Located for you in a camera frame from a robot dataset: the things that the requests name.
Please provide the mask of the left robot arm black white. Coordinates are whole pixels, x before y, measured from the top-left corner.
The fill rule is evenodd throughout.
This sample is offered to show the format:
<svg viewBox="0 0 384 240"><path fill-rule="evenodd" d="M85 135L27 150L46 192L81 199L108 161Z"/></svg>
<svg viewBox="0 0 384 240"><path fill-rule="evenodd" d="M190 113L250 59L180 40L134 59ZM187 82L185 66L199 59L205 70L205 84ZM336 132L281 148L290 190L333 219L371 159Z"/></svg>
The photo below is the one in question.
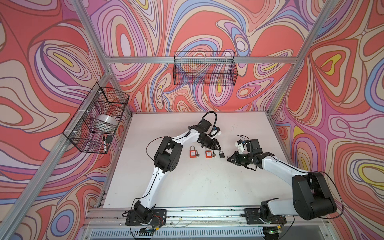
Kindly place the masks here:
<svg viewBox="0 0 384 240"><path fill-rule="evenodd" d="M221 134L221 130L216 126L217 113L209 111L203 115L198 124L189 126L188 130L177 137L161 137L160 143L154 157L154 171L147 189L142 197L135 198L132 209L127 218L129 221L140 225L148 225L152 219L157 217L154 214L156 206L157 191L160 189L167 173L176 169L183 147L187 144L198 143L202 148L210 151L221 151L219 141L216 136Z"/></svg>

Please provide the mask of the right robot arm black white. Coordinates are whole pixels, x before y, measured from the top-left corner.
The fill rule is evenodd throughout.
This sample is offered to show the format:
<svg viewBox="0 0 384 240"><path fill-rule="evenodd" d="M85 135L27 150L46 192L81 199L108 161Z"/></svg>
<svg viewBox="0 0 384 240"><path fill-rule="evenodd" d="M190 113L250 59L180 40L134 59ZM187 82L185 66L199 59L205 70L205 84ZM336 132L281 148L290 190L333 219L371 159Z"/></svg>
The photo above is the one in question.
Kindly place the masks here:
<svg viewBox="0 0 384 240"><path fill-rule="evenodd" d="M292 189L290 199L263 201L256 214L264 223L277 217L299 216L304 220L322 218L337 211L337 204L323 173L308 172L285 163L270 152L263 152L257 139L239 140L237 151L227 161L248 170L267 171L279 177Z"/></svg>

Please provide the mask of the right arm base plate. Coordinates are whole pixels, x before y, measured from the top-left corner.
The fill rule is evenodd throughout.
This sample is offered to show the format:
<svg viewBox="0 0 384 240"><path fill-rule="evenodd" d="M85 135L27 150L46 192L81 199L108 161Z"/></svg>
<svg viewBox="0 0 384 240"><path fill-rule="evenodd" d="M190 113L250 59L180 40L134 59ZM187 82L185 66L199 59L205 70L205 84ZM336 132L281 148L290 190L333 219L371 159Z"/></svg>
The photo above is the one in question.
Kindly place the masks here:
<svg viewBox="0 0 384 240"><path fill-rule="evenodd" d="M264 207L261 208L246 208L244 213L240 214L241 217L245 218L247 224L265 224L265 225L285 225L287 220L284 216L272 215L269 210Z"/></svg>

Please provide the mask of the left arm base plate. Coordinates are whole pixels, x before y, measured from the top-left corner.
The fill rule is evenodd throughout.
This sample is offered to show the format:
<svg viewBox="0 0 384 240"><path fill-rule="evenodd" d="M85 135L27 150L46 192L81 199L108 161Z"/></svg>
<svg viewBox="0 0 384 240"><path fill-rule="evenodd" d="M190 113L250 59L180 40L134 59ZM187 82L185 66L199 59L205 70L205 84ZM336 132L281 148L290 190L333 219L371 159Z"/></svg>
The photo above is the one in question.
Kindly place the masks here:
<svg viewBox="0 0 384 240"><path fill-rule="evenodd" d="M126 226L154 226L160 227L166 223L167 210L154 209L148 213L139 213L136 210L124 212L122 217L126 218Z"/></svg>

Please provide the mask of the red padlock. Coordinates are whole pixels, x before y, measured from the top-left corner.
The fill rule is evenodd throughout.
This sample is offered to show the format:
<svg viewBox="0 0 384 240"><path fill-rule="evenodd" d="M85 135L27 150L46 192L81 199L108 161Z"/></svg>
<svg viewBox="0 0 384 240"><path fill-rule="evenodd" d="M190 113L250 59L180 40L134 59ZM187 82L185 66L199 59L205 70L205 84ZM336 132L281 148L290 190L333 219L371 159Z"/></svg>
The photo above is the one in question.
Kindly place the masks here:
<svg viewBox="0 0 384 240"><path fill-rule="evenodd" d="M207 147L205 147L205 156L206 156L206 159L212 159L212 158L215 158L217 155L215 151L212 151Z"/></svg>
<svg viewBox="0 0 384 240"><path fill-rule="evenodd" d="M190 146L190 158L198 158L200 154L196 150L195 146Z"/></svg>

